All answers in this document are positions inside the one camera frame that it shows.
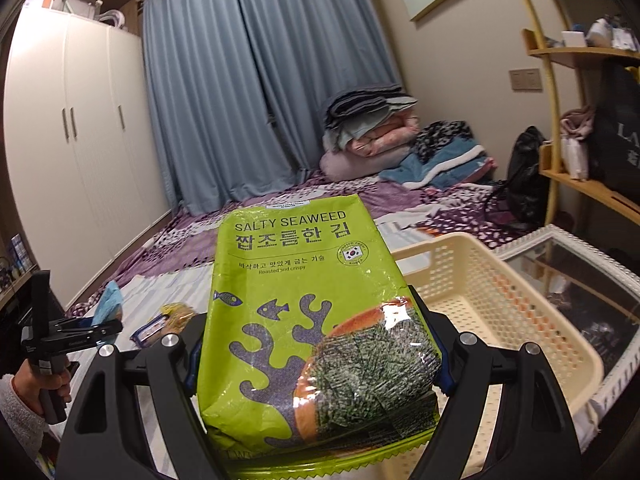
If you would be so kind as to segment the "person's left hand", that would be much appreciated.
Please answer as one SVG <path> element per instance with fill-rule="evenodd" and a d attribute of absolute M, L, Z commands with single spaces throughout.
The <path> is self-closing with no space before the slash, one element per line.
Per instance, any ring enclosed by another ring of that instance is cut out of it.
<path fill-rule="evenodd" d="M 14 392 L 21 401 L 39 416 L 43 415 L 43 408 L 39 400 L 41 391 L 53 391 L 64 405 L 69 404 L 72 400 L 70 372 L 67 368 L 58 374 L 43 375 L 34 370 L 25 360 L 11 382 Z"/>

